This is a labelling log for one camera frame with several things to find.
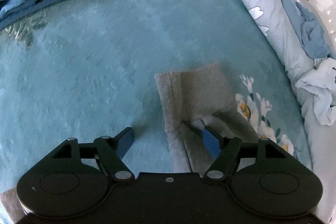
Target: crumpled fabric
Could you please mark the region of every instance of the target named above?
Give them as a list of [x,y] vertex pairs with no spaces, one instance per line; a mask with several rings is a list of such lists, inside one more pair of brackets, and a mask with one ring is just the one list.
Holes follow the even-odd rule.
[[281,0],[281,3],[307,56],[316,59],[331,53],[316,15],[293,0]]
[[314,94],[313,108],[321,125],[332,126],[336,120],[336,106],[331,107],[332,93],[336,92],[336,60],[327,58],[317,69],[304,74],[295,84]]

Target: white flower print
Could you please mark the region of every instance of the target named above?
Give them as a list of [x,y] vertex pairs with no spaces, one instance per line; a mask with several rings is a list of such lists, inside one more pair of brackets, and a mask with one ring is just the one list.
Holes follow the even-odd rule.
[[[256,20],[256,19],[258,19],[259,17],[261,17],[264,14],[264,11],[262,11],[260,9],[260,7],[257,6],[257,7],[254,7],[252,9],[250,9],[249,13],[252,16],[253,20]],[[258,27],[262,31],[262,33],[264,34],[264,36],[267,37],[268,36],[267,31],[269,30],[269,28],[266,27],[266,26],[261,26],[261,25],[258,25]]]
[[[289,154],[294,154],[294,146],[292,142],[289,140],[286,134],[280,135],[280,128],[276,130],[276,132],[271,127],[270,121],[266,118],[268,112],[272,111],[273,106],[269,100],[261,97],[261,95],[256,92],[255,95],[253,93],[253,83],[254,78],[247,77],[245,75],[240,75],[240,79],[244,86],[246,86],[248,95],[246,98],[237,93],[236,94],[236,102],[237,102],[237,111],[250,122],[251,126],[256,131],[259,138],[269,138],[273,142],[277,143],[280,147],[282,147]],[[254,100],[254,98],[258,99],[260,109]]]
[[283,134],[281,136],[281,143],[279,144],[282,149],[287,151],[289,154],[293,155],[294,154],[294,146],[292,142],[287,138],[286,134]]

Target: floral pattern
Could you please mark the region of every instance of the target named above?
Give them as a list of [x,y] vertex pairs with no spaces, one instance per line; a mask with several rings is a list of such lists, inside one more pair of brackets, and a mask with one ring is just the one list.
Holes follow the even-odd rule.
[[267,113],[272,111],[273,105],[259,93],[253,92],[254,79],[245,75],[240,76],[241,81],[247,88],[247,96],[236,94],[238,112],[250,122],[259,138],[269,138],[281,146],[292,156],[296,157],[295,148],[286,134],[281,133],[280,128],[274,131],[270,121],[267,119]]
[[5,27],[2,33],[6,33],[9,38],[17,41],[17,44],[24,43],[28,50],[34,43],[34,32],[42,30],[47,25],[44,20],[45,16],[46,14],[42,11],[25,17]]

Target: gray towel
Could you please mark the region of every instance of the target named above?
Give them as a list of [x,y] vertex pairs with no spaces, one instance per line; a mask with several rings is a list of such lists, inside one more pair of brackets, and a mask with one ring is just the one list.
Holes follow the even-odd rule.
[[237,112],[229,81],[219,64],[155,75],[174,172],[198,172],[214,162],[203,144],[205,126],[221,136],[257,142],[251,125]]

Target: light blue bedsheet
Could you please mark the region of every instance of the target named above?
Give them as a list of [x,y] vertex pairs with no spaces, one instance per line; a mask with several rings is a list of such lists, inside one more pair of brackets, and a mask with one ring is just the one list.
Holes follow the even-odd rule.
[[[27,40],[28,50],[16,43]],[[256,107],[256,93],[272,105],[265,124],[311,168],[284,67],[241,0],[67,0],[0,35],[0,192],[66,138],[92,142],[127,126],[128,167],[171,172],[154,75],[213,62],[243,99],[253,78]]]

